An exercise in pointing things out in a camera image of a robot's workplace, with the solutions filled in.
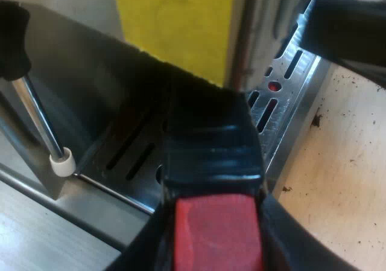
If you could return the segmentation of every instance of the black clamp jaw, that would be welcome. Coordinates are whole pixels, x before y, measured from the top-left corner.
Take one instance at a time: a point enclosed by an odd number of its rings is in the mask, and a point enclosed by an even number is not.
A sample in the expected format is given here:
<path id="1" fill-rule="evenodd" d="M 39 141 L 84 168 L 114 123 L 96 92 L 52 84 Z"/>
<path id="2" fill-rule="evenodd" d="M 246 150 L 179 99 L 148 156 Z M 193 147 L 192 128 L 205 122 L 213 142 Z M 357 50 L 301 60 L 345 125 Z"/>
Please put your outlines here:
<path id="1" fill-rule="evenodd" d="M 31 69 L 24 47 L 29 19 L 29 12 L 17 2 L 0 1 L 0 77 L 7 81 L 17 80 Z"/>
<path id="2" fill-rule="evenodd" d="M 264 167 L 244 95 L 197 78 L 180 78 L 173 85 L 164 147 L 164 203 L 206 194 L 256 196 Z"/>

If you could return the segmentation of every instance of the metal rod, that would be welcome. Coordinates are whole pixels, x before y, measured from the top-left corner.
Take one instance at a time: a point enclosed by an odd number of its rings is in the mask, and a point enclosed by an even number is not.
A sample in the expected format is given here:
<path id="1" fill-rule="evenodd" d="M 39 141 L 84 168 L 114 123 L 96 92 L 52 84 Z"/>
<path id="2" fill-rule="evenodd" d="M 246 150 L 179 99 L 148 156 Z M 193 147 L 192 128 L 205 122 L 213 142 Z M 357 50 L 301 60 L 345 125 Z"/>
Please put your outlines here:
<path id="1" fill-rule="evenodd" d="M 44 111 L 36 91 L 27 75 L 12 82 L 18 96 L 30 114 L 37 131 L 39 131 L 49 153 L 54 161 L 65 159 L 63 146 L 57 139 L 54 129 Z"/>

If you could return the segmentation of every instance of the slot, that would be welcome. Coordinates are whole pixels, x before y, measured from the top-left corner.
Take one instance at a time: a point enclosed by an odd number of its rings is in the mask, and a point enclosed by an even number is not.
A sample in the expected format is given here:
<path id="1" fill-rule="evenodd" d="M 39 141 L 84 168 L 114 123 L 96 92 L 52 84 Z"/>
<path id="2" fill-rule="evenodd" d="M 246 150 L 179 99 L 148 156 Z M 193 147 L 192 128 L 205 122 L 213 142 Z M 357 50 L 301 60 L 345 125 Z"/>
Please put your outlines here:
<path id="1" fill-rule="evenodd" d="M 271 99 L 270 102 L 268 103 L 267 107 L 265 108 L 263 116 L 261 116 L 261 119 L 260 119 L 258 126 L 257 126 L 259 133 L 263 132 L 265 126 L 268 123 L 268 120 L 270 119 L 270 117 L 272 115 L 273 110 L 276 107 L 276 104 L 277 104 L 277 100 Z"/>
<path id="2" fill-rule="evenodd" d="M 289 79 L 292 75 L 293 71 L 295 70 L 297 62 L 300 60 L 300 57 L 302 56 L 303 51 L 298 50 L 295 54 L 295 57 L 292 59 L 292 62 L 289 64 L 289 67 L 287 71 L 285 71 L 284 78 Z"/>

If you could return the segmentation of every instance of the dirt speck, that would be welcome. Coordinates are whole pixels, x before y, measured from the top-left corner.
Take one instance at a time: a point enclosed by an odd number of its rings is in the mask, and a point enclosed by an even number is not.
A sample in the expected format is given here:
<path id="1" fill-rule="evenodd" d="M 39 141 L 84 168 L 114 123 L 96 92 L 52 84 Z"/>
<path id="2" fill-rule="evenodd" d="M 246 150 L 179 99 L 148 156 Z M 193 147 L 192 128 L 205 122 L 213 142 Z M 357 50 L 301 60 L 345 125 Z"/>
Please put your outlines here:
<path id="1" fill-rule="evenodd" d="M 284 186 L 283 187 L 283 191 L 287 192 L 287 191 L 292 191 L 292 188 L 291 187 L 286 187 Z"/>
<path id="2" fill-rule="evenodd" d="M 315 115 L 314 119 L 312 120 L 311 126 L 320 127 L 320 118 L 322 118 L 322 117 L 323 117 L 323 115 L 321 115 L 321 114 Z"/>

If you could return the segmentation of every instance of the stainless steel plate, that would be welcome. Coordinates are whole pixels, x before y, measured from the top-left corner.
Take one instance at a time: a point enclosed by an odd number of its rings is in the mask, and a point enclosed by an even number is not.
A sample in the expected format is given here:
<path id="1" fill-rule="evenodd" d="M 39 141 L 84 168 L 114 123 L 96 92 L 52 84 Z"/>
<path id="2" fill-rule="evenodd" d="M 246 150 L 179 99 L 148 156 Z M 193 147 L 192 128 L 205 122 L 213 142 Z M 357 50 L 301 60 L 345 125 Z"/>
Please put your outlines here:
<path id="1" fill-rule="evenodd" d="M 298 46 L 311 6 L 312 1 L 272 61 L 263 83 L 246 95 L 259 132 L 270 190 L 274 190 L 302 126 L 308 127 L 315 114 L 314 101 L 330 67 L 329 62 Z M 81 175 L 147 213 L 154 211 L 161 195 L 157 179 L 167 88 L 138 89 L 140 97 L 121 109 Z"/>

